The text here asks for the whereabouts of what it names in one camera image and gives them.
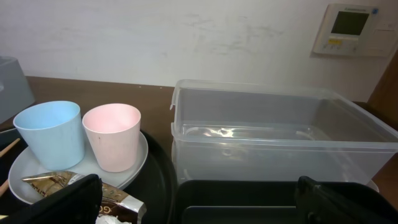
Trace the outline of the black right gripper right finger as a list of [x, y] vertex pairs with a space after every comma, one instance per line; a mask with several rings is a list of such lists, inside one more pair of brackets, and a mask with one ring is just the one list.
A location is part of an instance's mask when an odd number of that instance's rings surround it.
[[397, 210], [375, 190], [357, 183], [298, 179], [295, 204], [300, 223], [397, 223]]

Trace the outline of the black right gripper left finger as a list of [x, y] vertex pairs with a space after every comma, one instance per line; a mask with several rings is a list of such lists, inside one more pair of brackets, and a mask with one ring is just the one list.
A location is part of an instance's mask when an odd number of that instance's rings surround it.
[[102, 201], [102, 181], [90, 174], [1, 219], [1, 224], [94, 224]]

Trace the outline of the white tissue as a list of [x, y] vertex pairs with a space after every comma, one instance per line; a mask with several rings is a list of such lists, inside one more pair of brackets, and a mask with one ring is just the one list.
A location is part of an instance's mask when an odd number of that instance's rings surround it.
[[100, 215], [97, 217], [95, 224], [131, 224], [131, 222], [122, 222], [118, 217], [111, 215]]

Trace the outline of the gold brown snack wrapper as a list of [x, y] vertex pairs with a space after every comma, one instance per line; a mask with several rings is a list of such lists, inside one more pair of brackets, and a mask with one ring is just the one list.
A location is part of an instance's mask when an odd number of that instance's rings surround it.
[[[43, 197], [48, 197], [84, 177], [71, 171], [58, 171], [24, 177], [22, 181], [28, 183]], [[144, 202], [112, 185], [102, 184], [102, 202], [98, 216], [111, 215], [118, 217], [122, 222], [140, 223], [146, 211]]]

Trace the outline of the wooden chopstick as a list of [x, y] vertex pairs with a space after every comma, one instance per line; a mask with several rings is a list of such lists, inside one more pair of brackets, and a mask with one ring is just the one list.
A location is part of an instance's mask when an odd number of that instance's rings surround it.
[[8, 190], [9, 188], [9, 181], [6, 180], [1, 186], [0, 186], [0, 197]]
[[9, 152], [21, 139], [17, 138], [13, 142], [11, 142], [7, 147], [5, 147], [1, 152], [0, 152], [0, 157], [4, 156], [7, 152]]

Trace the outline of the light blue plastic cup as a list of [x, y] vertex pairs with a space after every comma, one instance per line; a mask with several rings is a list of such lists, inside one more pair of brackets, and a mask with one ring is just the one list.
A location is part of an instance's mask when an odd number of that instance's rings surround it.
[[35, 157], [48, 170], [65, 170], [85, 156], [80, 107], [71, 101], [49, 101], [21, 111], [13, 120]]

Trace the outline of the pink plastic cup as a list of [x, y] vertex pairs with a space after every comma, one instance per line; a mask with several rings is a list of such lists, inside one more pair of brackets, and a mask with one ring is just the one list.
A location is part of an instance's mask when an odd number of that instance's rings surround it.
[[97, 106], [83, 116], [82, 124], [103, 170], [122, 172], [135, 164], [141, 125], [137, 108], [122, 103]]

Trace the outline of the grey dish rack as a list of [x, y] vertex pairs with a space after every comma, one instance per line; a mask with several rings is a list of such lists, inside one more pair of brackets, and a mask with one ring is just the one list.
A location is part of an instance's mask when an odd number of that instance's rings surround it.
[[1, 123], [35, 102], [18, 59], [1, 56]]

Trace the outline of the grey round plate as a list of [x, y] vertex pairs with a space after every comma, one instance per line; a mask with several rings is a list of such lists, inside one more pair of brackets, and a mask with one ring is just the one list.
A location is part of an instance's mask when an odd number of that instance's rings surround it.
[[[134, 165], [128, 170], [112, 173], [100, 168], [91, 146], [86, 144], [85, 157], [79, 164], [69, 168], [69, 170], [82, 175], [96, 174], [103, 182], [123, 190], [138, 176], [144, 166], [148, 153], [147, 140], [140, 133], [137, 157]], [[48, 172], [48, 170], [35, 158], [30, 148], [25, 148], [15, 159], [9, 171], [8, 181], [12, 194], [27, 204], [36, 203], [41, 200], [42, 196], [29, 184], [23, 182], [22, 178], [45, 172]]]

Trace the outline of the round black tray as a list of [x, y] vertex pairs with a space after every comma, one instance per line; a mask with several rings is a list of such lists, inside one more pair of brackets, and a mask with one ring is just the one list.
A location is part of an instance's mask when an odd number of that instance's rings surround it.
[[[176, 188], [176, 180], [169, 157], [155, 139], [142, 132], [145, 136], [149, 153], [137, 177], [124, 189], [133, 197], [143, 201], [147, 211], [142, 223], [169, 223], [172, 200]], [[1, 131], [1, 150], [20, 138], [16, 129]], [[27, 147], [21, 140], [1, 158], [1, 184], [7, 179], [9, 169], [17, 156]], [[11, 190], [1, 196], [1, 215], [11, 215], [28, 207], [27, 203], [17, 199]]]

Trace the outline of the black rectangular tray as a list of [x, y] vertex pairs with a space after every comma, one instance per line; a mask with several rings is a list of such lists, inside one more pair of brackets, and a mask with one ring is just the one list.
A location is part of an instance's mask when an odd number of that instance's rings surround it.
[[175, 196], [174, 223], [300, 223], [297, 182], [192, 180]]

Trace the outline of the clear plastic bin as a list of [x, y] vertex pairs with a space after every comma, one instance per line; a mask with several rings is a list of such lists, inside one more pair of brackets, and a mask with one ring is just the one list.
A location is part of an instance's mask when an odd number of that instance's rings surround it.
[[397, 132], [339, 94], [316, 88], [177, 82], [172, 162], [189, 180], [367, 184], [397, 153]]

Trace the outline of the white wall control panel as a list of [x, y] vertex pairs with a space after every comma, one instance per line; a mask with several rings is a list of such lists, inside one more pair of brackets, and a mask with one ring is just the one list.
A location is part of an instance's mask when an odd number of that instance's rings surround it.
[[376, 6], [329, 4], [313, 53], [353, 57], [386, 57], [397, 43], [397, 24], [382, 18]]

